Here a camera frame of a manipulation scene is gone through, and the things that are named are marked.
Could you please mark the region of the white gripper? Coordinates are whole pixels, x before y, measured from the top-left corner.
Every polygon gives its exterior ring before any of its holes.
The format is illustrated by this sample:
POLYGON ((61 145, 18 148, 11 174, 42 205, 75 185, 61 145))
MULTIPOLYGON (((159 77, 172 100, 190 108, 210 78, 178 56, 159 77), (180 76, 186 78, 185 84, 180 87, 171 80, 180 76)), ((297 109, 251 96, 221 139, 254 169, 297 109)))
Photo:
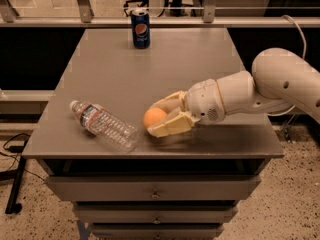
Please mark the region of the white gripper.
POLYGON ((196 123, 212 125, 226 117, 218 84, 213 79, 193 85, 187 93, 174 92, 151 107, 168 114, 147 128, 148 133, 157 138, 188 132, 196 123))

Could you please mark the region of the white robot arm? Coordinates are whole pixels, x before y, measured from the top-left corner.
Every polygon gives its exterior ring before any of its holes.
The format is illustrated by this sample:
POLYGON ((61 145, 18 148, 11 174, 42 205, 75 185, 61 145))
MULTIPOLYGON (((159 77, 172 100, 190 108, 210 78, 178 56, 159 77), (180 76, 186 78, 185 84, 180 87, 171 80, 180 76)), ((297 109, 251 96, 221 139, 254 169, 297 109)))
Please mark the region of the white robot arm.
POLYGON ((294 107, 320 122, 319 103, 320 72, 288 50, 270 48, 257 55, 250 71, 208 79, 154 103, 167 116, 147 131, 166 137, 238 113, 287 113, 294 107))

